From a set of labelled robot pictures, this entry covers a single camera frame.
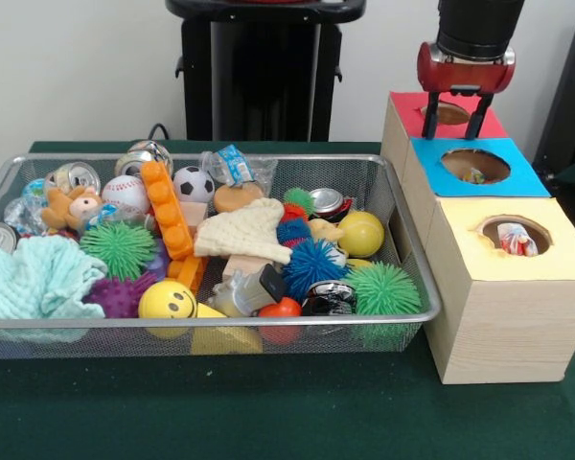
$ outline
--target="smiley face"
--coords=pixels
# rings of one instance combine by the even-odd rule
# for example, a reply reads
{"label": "smiley face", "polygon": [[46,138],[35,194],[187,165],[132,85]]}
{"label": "smiley face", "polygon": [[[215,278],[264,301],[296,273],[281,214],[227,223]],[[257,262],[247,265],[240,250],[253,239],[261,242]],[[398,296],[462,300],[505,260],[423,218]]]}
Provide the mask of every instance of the smiley face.
{"label": "smiley face", "polygon": [[177,281],[165,280],[145,291],[138,305],[141,318],[196,318],[197,301],[192,292]]}

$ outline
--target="mint green cloth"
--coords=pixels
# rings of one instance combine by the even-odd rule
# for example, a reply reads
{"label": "mint green cloth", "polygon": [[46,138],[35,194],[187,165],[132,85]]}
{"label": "mint green cloth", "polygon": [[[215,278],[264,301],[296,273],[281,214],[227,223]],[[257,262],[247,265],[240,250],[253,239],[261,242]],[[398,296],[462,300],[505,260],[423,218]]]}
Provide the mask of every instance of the mint green cloth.
{"label": "mint green cloth", "polygon": [[[0,249],[0,319],[104,318],[100,305],[84,304],[81,299],[105,273],[104,262],[60,236],[21,240],[13,254]],[[76,340],[83,334],[81,330],[0,330],[2,338],[41,343]]]}

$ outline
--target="black cable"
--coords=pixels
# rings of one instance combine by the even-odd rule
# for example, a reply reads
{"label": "black cable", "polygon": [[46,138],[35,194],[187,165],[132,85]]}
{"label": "black cable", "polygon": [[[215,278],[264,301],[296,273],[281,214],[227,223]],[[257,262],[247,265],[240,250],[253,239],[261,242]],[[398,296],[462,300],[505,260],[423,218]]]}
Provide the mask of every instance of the black cable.
{"label": "black cable", "polygon": [[158,129],[160,129],[162,131],[162,134],[164,134],[164,139],[166,139],[167,141],[169,141],[171,139],[171,136],[169,135],[169,131],[161,123],[156,123],[155,125],[153,125],[153,128],[149,132],[149,136],[147,136],[147,138],[149,140],[153,139],[153,137],[155,136],[155,131],[157,131]]}

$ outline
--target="wooden box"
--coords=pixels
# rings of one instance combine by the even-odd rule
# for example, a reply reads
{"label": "wooden box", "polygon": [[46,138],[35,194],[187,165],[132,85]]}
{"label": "wooden box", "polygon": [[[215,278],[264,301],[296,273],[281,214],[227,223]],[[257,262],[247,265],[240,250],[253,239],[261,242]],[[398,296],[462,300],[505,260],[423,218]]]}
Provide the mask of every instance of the wooden box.
{"label": "wooden box", "polygon": [[[465,98],[442,94],[440,98],[437,126],[437,139],[460,139],[466,132],[471,114],[476,110],[478,98]],[[381,155],[388,159],[403,181],[404,167],[411,139],[422,137],[427,93],[391,93],[385,116]],[[493,110],[488,110],[481,128],[480,138],[506,138],[507,132],[496,118]]]}
{"label": "wooden box", "polygon": [[[540,254],[498,248],[525,225]],[[439,198],[426,254],[444,308],[426,334],[443,383],[557,381],[575,352],[575,228],[551,198]]]}
{"label": "wooden box", "polygon": [[[476,169],[486,183],[465,179]],[[404,198],[424,246],[437,196],[549,197],[511,139],[412,139],[402,178]]]}

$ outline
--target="yellow smiley face ball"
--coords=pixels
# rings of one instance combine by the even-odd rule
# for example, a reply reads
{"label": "yellow smiley face ball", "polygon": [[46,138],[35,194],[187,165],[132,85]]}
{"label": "yellow smiley face ball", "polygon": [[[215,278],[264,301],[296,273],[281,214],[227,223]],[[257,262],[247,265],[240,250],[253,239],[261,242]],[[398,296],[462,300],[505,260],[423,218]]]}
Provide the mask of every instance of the yellow smiley face ball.
{"label": "yellow smiley face ball", "polygon": [[[196,318],[196,298],[177,281],[161,281],[145,291],[138,304],[138,315],[147,319]],[[170,339],[183,335],[187,328],[148,328],[148,331],[156,337]]]}
{"label": "yellow smiley face ball", "polygon": [[380,250],[385,238],[380,220],[364,211],[348,214],[338,224],[338,228],[345,232],[338,245],[347,251],[350,257],[371,257]]}

